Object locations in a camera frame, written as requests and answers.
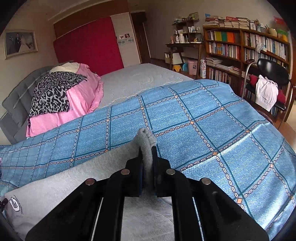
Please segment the grey sweatpants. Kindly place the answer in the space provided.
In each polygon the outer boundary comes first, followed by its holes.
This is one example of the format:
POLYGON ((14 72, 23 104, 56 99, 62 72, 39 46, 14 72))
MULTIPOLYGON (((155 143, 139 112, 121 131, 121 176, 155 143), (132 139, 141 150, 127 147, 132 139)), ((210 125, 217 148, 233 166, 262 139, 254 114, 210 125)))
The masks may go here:
POLYGON ((171 198, 158 198, 152 193, 152 147, 154 134, 140 128, 132 141, 78 166, 31 182, 4 195, 12 199, 5 207, 8 222, 23 240, 29 230, 73 192, 87 178, 97 181, 123 169, 126 162, 141 151, 144 158, 144 183, 140 197, 126 197, 122 240, 174 240, 171 198))

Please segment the blue patterned bedspread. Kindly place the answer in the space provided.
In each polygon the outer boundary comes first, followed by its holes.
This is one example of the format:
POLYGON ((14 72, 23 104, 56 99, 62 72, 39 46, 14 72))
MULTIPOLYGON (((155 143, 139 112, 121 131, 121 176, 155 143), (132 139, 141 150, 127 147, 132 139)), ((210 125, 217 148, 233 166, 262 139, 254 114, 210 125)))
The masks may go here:
POLYGON ((295 208, 295 152, 229 85, 156 87, 58 128, 1 147, 1 195, 130 142, 140 128, 160 157, 191 179, 213 180, 270 238, 295 208))

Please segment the pink quilt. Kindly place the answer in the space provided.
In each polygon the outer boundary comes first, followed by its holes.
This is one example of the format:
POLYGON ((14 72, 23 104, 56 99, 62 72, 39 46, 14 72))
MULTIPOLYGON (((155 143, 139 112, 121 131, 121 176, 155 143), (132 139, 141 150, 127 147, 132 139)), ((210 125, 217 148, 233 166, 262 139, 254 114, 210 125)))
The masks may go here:
POLYGON ((54 67, 50 73, 58 70, 75 72, 86 76, 86 80, 67 90, 70 109, 67 112, 46 113, 30 118, 31 126, 27 127, 26 137, 34 137, 57 128, 67 122, 95 111, 103 98, 103 81, 83 63, 66 63, 54 67))

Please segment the white mattress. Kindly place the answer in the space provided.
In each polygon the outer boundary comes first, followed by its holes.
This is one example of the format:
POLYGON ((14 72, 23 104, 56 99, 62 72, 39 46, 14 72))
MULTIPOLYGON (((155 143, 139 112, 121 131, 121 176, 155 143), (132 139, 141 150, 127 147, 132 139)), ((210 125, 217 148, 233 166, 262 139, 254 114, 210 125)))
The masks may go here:
POLYGON ((98 108, 126 101, 146 90, 192 78, 154 64, 137 64, 101 76, 103 98, 98 108))

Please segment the leopard print cloth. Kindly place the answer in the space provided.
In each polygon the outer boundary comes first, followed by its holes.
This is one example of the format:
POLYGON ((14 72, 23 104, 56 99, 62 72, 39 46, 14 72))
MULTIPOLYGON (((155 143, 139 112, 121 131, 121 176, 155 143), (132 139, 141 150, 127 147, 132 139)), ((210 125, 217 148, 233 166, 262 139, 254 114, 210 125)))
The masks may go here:
POLYGON ((86 80, 86 76, 73 72, 57 71, 46 74, 34 88, 31 109, 28 115, 28 127, 31 126, 30 118, 46 113, 68 112, 70 102, 67 90, 86 80))

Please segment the pink waste bin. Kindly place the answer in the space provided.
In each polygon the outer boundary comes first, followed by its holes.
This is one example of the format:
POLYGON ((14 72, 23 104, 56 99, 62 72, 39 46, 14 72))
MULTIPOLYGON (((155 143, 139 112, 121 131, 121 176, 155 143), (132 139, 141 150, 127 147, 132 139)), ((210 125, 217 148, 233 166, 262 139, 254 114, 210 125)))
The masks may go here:
POLYGON ((189 75, 196 75, 197 69, 198 69, 198 61, 197 60, 188 60, 189 75))

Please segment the white garment on chair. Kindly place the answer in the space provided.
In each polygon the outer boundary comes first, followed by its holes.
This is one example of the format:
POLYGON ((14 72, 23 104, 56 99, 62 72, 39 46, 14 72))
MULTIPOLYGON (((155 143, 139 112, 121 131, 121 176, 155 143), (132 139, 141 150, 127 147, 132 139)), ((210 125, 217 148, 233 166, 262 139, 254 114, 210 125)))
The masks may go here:
POLYGON ((270 111, 277 102, 278 85, 267 77, 259 75, 255 85, 255 103, 270 111))

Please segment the dark wooden desk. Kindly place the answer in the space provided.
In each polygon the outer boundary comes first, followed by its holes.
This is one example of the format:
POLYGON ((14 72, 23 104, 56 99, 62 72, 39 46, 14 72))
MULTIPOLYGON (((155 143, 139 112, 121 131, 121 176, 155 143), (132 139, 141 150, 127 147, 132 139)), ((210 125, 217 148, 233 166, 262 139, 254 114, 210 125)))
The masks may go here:
POLYGON ((170 66, 169 69, 173 70, 173 54, 178 53, 181 59, 181 66, 185 63, 185 60, 196 60, 197 71, 195 75, 191 75, 187 72, 181 71, 185 75, 193 78, 193 79, 201 79, 200 77, 200 66, 201 59, 205 57, 205 46, 203 43, 173 43, 166 44, 166 47, 170 50, 170 66))

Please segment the grey padded headboard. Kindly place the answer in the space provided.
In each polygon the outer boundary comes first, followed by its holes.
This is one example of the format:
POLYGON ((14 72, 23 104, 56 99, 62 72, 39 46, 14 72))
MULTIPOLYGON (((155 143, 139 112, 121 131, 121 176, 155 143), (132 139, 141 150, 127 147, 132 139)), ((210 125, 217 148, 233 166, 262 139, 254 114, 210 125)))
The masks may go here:
POLYGON ((1 130, 11 144, 26 139, 27 118, 32 106, 34 89, 52 68, 52 66, 46 66, 30 73, 2 102, 6 112, 1 117, 1 130))

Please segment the red wardrobe door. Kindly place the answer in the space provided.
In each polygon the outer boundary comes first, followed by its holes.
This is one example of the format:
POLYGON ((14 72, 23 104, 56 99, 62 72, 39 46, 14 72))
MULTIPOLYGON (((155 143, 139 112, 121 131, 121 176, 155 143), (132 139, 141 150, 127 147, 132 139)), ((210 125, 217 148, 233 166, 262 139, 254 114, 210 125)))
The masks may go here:
POLYGON ((100 76, 124 68, 111 17, 83 25, 53 45, 58 62, 83 63, 100 76))

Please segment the wooden bookshelf with books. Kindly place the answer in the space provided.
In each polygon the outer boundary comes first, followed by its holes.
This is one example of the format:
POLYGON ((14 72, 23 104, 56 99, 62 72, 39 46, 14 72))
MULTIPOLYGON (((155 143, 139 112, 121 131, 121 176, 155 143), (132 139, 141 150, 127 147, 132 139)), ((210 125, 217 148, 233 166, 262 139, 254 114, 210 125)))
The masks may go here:
POLYGON ((205 16, 203 24, 208 79, 230 85, 237 95, 255 100, 257 61, 273 61, 292 72, 292 50, 287 36, 248 18, 205 16))

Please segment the black chair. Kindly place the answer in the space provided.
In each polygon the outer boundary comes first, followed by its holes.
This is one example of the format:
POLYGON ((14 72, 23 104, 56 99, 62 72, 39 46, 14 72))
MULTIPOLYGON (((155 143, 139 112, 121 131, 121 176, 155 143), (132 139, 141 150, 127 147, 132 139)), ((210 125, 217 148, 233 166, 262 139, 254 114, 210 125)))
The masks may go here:
POLYGON ((265 116, 267 116, 267 119, 271 121, 272 124, 275 124, 277 120, 280 120, 280 124, 278 127, 281 127, 281 125, 287 121, 288 113, 290 112, 290 109, 292 108, 292 99, 295 96, 295 85, 293 85, 292 80, 290 78, 289 73, 285 68, 280 66, 278 63, 275 63, 271 60, 267 59, 258 59, 257 61, 253 59, 248 59, 246 61, 247 63, 247 69, 245 72, 245 77, 243 80, 243 91, 241 94, 241 97, 245 97, 245 92, 248 90, 252 94, 255 94, 255 87, 253 87, 250 83, 247 83, 247 74, 252 65, 256 65, 258 67, 258 70, 261 75, 264 77, 269 78, 270 80, 274 80, 276 84, 278 84, 278 87, 284 91, 285 97, 286 97, 286 103, 280 103, 276 102, 274 107, 278 109, 279 114, 277 117, 273 117, 270 113, 268 113, 266 110, 263 109, 263 107, 256 104, 254 101, 252 101, 250 98, 247 98, 247 102, 249 102, 257 111, 260 113, 263 113, 265 116))

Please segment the framed wedding photo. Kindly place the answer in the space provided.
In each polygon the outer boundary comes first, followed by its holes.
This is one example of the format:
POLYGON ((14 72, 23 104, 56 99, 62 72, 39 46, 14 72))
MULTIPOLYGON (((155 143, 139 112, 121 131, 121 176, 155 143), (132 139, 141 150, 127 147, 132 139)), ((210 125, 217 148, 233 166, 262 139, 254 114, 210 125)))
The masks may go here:
POLYGON ((37 52, 36 35, 33 30, 4 31, 4 58, 37 52))

